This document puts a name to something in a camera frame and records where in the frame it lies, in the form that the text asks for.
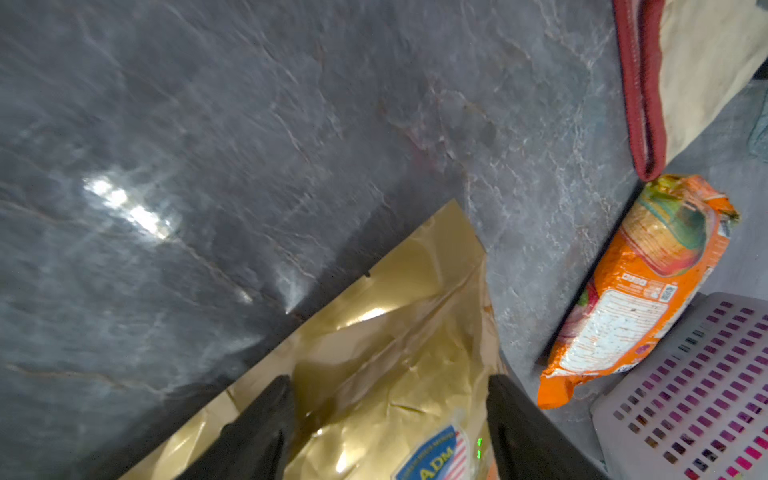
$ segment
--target barcode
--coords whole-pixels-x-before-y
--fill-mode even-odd
[[[664,291],[661,293],[661,298],[659,300],[661,302],[667,303],[670,301],[675,292],[677,292],[677,287],[675,285],[667,285],[664,287]]]

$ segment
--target fabric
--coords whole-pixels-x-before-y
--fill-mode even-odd
[[[658,177],[768,57],[755,0],[614,0],[630,147]]]

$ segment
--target nutrition label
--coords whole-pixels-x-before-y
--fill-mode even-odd
[[[607,290],[568,348],[561,366],[573,373],[611,368],[666,311],[664,303]]]

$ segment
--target gray marble countertop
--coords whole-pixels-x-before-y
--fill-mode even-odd
[[[3,478],[115,478],[452,198],[534,396],[636,185],[609,0],[0,22]],[[582,403],[551,416],[583,444]]]

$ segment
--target blue label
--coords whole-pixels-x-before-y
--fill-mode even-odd
[[[395,480],[461,480],[469,467],[467,444],[453,425],[422,444]]]

